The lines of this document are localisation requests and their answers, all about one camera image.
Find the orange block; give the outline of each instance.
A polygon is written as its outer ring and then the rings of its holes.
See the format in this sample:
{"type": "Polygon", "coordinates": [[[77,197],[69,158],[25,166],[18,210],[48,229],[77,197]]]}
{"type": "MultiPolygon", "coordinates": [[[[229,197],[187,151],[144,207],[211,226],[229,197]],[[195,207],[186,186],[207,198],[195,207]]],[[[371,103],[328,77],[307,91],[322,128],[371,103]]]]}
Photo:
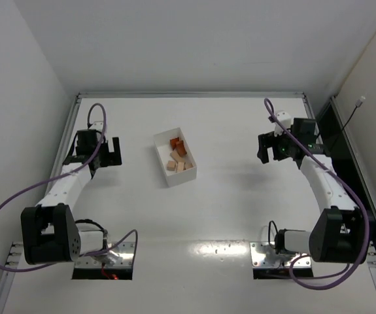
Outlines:
{"type": "Polygon", "coordinates": [[[179,138],[176,137],[175,139],[170,140],[170,146],[172,146],[172,149],[175,149],[177,142],[179,142],[179,138]]]}
{"type": "Polygon", "coordinates": [[[182,156],[182,157],[187,154],[185,146],[183,145],[183,141],[179,141],[176,143],[176,151],[179,154],[179,156],[182,156]]]}

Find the white cardboard box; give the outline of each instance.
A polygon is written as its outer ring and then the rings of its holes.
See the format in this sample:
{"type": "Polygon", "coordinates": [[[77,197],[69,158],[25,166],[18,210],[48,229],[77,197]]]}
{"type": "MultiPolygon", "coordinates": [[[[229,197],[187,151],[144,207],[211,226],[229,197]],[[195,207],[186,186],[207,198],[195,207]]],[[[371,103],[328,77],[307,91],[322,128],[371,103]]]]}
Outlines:
{"type": "Polygon", "coordinates": [[[156,134],[153,136],[153,140],[154,146],[156,147],[157,156],[160,160],[160,164],[162,165],[164,177],[166,178],[166,182],[169,187],[196,179],[196,163],[192,153],[190,152],[188,142],[186,141],[185,136],[183,136],[180,128],[156,134]],[[185,162],[191,162],[193,165],[193,168],[179,173],[176,173],[176,171],[167,170],[166,168],[167,162],[169,160],[173,160],[173,158],[170,156],[170,153],[172,152],[170,140],[176,137],[183,141],[185,150],[187,152],[187,155],[184,156],[183,159],[185,162]]]}

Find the red wire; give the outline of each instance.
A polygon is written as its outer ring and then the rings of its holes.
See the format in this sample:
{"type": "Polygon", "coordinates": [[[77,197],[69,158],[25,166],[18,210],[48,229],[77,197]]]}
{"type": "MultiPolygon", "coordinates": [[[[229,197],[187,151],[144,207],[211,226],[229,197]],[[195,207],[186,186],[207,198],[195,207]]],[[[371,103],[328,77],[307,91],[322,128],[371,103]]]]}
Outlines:
{"type": "Polygon", "coordinates": [[[102,275],[104,275],[106,278],[108,278],[108,279],[111,279],[110,277],[109,277],[109,275],[107,274],[107,273],[105,273],[105,270],[103,269],[105,267],[105,264],[102,264],[102,267],[101,267],[101,273],[102,273],[102,275]]]}

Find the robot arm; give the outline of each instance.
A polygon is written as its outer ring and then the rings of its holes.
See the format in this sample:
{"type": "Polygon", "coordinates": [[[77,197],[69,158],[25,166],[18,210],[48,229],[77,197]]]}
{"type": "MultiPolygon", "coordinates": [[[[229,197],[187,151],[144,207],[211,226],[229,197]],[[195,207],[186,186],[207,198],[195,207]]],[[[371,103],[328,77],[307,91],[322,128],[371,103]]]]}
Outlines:
{"type": "MultiPolygon", "coordinates": [[[[295,118],[291,125],[289,114],[284,111],[275,114],[294,137],[335,173],[332,159],[327,156],[324,146],[316,143],[315,120],[295,118]]],[[[277,127],[279,126],[276,125],[274,132],[258,136],[258,158],[264,164],[269,162],[268,148],[272,148],[274,160],[292,158],[309,181],[320,209],[320,218],[310,232],[279,230],[275,237],[276,253],[306,253],[316,262],[353,263],[361,251],[364,238],[364,221],[360,209],[341,184],[306,156],[277,127]]]]}
{"type": "Polygon", "coordinates": [[[22,211],[22,237],[28,264],[72,262],[81,254],[106,248],[106,231],[79,231],[71,214],[80,193],[99,167],[122,164],[119,138],[112,138],[114,152],[109,152],[108,142],[100,138],[102,127],[102,122],[94,122],[89,129],[77,131],[76,155],[73,156],[73,143],[61,169],[61,174],[70,175],[56,181],[36,206],[22,211]],[[71,173],[88,160],[99,141],[103,143],[92,162],[71,173]]]}

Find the white tabletop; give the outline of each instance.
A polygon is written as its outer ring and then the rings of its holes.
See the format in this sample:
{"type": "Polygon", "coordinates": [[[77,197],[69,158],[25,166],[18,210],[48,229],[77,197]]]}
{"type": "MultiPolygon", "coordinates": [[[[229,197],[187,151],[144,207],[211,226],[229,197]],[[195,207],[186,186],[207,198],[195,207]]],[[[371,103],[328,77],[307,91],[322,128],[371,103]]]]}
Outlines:
{"type": "MultiPolygon", "coordinates": [[[[307,116],[301,98],[272,101],[276,110],[307,116]]],[[[319,216],[293,161],[263,165],[256,157],[257,135],[274,127],[263,99],[83,99],[74,131],[86,127],[95,102],[106,108],[108,136],[120,137],[123,165],[99,169],[73,215],[99,222],[114,239],[138,229],[133,280],[71,280],[73,264],[18,274],[4,313],[376,313],[365,264],[322,292],[253,279],[247,241],[265,241],[269,220],[312,230],[319,216]],[[175,127],[189,143],[197,179],[168,188],[152,136],[175,127]],[[239,240],[239,250],[201,250],[209,240],[239,240]]],[[[99,109],[93,120],[101,120],[99,109]]],[[[313,263],[315,275],[343,267],[313,263]]]]}

